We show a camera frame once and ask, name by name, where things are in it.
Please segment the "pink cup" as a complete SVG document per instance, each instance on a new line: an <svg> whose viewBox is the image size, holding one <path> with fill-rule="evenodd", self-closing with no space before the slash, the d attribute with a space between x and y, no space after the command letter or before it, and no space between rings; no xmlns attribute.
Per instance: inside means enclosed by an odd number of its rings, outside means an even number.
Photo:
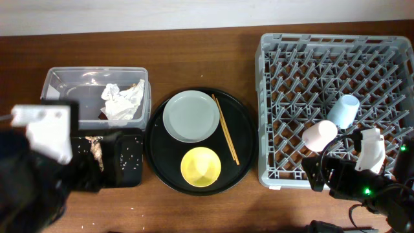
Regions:
<svg viewBox="0 0 414 233"><path fill-rule="evenodd" d="M305 146L314 152L321 152L328 143L336 138L338 129L329 120L322 120L306 129L302 134Z"/></svg>

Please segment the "brown coffee sachet wrapper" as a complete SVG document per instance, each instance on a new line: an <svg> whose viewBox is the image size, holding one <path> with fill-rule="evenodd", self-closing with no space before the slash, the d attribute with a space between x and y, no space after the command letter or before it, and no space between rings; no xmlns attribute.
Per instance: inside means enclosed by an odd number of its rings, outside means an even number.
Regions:
<svg viewBox="0 0 414 233"><path fill-rule="evenodd" d="M100 113L100 115L98 116L98 118L100 120L107 120L107 116L104 113Z"/></svg>

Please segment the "blue cup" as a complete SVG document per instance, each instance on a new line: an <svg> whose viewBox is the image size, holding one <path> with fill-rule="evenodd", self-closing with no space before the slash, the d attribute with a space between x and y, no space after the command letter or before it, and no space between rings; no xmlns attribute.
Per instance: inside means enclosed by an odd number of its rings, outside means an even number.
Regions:
<svg viewBox="0 0 414 233"><path fill-rule="evenodd" d="M353 124L359 107L360 102L355 96L345 94L335 102L327 115L327 120L340 129L347 129Z"/></svg>

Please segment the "white napkin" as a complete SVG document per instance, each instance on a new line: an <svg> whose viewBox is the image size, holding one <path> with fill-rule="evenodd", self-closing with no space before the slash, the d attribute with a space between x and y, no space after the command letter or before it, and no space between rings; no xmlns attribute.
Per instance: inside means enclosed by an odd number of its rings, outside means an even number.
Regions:
<svg viewBox="0 0 414 233"><path fill-rule="evenodd" d="M108 120L131 120L133 119L140 103L144 97L145 80L134 83L130 88L121 91L117 100L105 101L101 112Z"/></svg>

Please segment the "small white tissue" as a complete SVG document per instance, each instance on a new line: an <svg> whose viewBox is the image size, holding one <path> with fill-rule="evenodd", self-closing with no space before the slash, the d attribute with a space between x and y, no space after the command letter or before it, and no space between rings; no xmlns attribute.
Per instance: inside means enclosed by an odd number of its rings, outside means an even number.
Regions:
<svg viewBox="0 0 414 233"><path fill-rule="evenodd" d="M108 83L101 94L101 99L108 100L117 100L119 98L120 89L117 84Z"/></svg>

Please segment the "wooden chopstick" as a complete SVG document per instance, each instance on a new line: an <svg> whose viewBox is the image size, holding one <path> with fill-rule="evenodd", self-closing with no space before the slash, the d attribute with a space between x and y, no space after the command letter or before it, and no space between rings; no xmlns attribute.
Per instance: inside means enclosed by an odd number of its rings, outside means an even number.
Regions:
<svg viewBox="0 0 414 233"><path fill-rule="evenodd" d="M230 136L230 142L231 142L231 145L232 145L233 150L234 150L234 153L235 153L235 163L239 166L239 165L240 165L239 158L238 158L238 156L237 156L237 152L236 152L236 150L235 150L234 143L233 143L233 140L232 140L232 138L231 138L231 135L230 135L230 131L229 131L229 129L228 129L228 134L229 134L229 136Z"/></svg>
<svg viewBox="0 0 414 233"><path fill-rule="evenodd" d="M216 97L215 97L214 94L212 94L212 98L215 101L215 103L217 104L217 107L219 109L220 123L221 123L222 129L223 129L224 137L226 139L226 142L227 142L227 145L229 147L229 150L230 150L230 153L232 155L232 158L235 161L235 153L234 153L233 147L232 147L231 142L230 142L230 136L228 134L228 129L226 127L226 123L225 123L225 120L224 120L223 112L221 111L221 107L220 107L220 104L218 102L218 99L216 99Z"/></svg>

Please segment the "yellow bowl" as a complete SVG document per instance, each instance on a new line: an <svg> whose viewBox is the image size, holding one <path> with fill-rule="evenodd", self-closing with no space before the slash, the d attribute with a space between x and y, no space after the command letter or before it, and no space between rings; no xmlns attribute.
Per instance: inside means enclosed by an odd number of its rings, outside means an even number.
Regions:
<svg viewBox="0 0 414 233"><path fill-rule="evenodd" d="M180 172L188 184L197 188L205 188L218 180L221 174L221 161L213 150L196 147L183 156Z"/></svg>

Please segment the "grey plate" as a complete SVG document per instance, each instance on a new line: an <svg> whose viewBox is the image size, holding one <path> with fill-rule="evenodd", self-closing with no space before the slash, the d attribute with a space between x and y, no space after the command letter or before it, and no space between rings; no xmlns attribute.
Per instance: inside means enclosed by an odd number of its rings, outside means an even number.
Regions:
<svg viewBox="0 0 414 233"><path fill-rule="evenodd" d="M219 109L212 97L196 90L182 91L169 99L162 119L166 131L185 143L201 142L219 125Z"/></svg>

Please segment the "food scraps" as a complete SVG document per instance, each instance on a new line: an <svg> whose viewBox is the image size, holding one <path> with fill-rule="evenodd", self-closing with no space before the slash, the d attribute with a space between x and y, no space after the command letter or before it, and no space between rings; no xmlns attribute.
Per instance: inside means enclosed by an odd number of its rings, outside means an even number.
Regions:
<svg viewBox="0 0 414 233"><path fill-rule="evenodd" d="M94 159L98 162L100 171L104 171L104 164L103 164L103 160L102 160L102 148L101 148L101 144L100 141L103 139L103 137L101 136L96 136L96 137L85 137L90 143L91 143L91 148L90 148L90 152L93 154Z"/></svg>

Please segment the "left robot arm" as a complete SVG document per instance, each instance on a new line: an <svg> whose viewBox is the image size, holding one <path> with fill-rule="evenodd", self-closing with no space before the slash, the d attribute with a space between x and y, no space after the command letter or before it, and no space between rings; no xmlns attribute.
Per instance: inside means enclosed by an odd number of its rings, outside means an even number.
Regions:
<svg viewBox="0 0 414 233"><path fill-rule="evenodd" d="M118 138L99 141L99 159L86 152L60 164L30 149L22 133L2 131L1 231L41 232L63 215L71 192L118 186L124 176L114 150Z"/></svg>

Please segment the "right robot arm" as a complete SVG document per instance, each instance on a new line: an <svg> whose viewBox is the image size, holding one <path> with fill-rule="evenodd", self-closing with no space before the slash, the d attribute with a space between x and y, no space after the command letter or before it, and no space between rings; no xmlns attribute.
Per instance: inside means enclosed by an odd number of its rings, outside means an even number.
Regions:
<svg viewBox="0 0 414 233"><path fill-rule="evenodd" d="M403 139L393 169L394 180L372 172L356 170L356 163L327 157L327 150L337 141L351 139L356 151L362 151L362 136L345 135L334 139L318 157L301 161L312 190L321 192L330 188L329 195L335 199L358 201L349 209L362 206L373 214L386 216L394 232L413 232L413 138Z"/></svg>

